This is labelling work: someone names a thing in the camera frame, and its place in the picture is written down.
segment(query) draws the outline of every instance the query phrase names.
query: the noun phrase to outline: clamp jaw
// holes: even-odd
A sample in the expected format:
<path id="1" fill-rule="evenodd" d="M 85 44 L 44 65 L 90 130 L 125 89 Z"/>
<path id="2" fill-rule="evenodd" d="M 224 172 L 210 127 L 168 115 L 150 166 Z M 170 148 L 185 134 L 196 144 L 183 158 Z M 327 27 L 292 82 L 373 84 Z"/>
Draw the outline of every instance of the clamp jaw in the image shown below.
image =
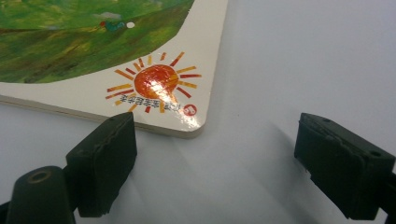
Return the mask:
<path id="1" fill-rule="evenodd" d="M 346 218 L 374 220 L 378 208 L 396 223 L 395 157 L 341 125 L 303 113 L 294 157 Z"/>
<path id="2" fill-rule="evenodd" d="M 20 177 L 0 224 L 74 224 L 73 211 L 100 217 L 110 211 L 134 167 L 134 115 L 107 119 L 66 156 L 67 166 L 42 167 Z"/>

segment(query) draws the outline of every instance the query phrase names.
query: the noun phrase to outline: book cover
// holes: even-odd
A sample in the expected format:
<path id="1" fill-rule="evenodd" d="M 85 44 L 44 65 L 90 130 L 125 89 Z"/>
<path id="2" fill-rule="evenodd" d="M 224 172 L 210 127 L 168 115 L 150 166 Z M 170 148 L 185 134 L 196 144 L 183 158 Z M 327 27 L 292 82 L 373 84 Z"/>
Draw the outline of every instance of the book cover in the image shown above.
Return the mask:
<path id="1" fill-rule="evenodd" d="M 194 137 L 227 0 L 0 2 L 0 102 Z"/>

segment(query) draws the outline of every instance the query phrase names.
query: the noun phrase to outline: white background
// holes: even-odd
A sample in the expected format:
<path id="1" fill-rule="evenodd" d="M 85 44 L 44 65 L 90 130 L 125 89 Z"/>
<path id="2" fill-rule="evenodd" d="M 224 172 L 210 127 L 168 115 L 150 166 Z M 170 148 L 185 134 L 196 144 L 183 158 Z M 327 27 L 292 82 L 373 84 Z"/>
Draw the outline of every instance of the white background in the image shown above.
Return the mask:
<path id="1" fill-rule="evenodd" d="M 346 220 L 293 150 L 307 112 L 396 154 L 396 2 L 230 0 L 221 41 L 203 133 L 137 132 L 110 214 L 78 223 L 384 223 Z M 0 105 L 0 203 L 98 125 Z"/>

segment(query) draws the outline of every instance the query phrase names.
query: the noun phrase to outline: painted green hill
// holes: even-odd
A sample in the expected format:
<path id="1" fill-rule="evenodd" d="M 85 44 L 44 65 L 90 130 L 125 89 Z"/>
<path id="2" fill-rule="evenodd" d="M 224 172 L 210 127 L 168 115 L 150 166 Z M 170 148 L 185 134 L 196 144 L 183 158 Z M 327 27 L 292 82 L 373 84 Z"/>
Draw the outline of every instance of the painted green hill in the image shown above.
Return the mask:
<path id="1" fill-rule="evenodd" d="M 0 82 L 60 81 L 147 55 L 178 33 L 193 4 L 193 0 L 135 0 L 132 9 L 127 7 L 131 1 L 126 0 L 95 7 L 90 7 L 83 1 L 63 0 L 58 1 L 56 6 L 61 6 L 63 2 L 79 3 L 76 5 L 79 10 L 73 9 L 70 14 L 60 9 L 52 10 L 50 13 L 67 16 L 60 18 L 57 14 L 54 16 L 56 19 L 50 23 L 46 23 L 44 17 L 40 16 L 37 17 L 41 19 L 31 23 L 29 21 L 33 12 L 28 10 L 32 10 L 31 7 L 16 9 L 8 5 L 8 8 L 13 8 L 18 13 L 12 14 L 12 10 L 9 10 L 7 15 L 2 14 L 7 18 L 8 24 L 0 22 Z M 77 22 L 77 14 L 89 16 Z M 19 21 L 9 21 L 17 15 L 25 17 Z M 132 21 L 134 28 L 123 26 L 116 31 L 109 31 L 99 26 L 100 21 L 104 20 L 124 23 Z"/>

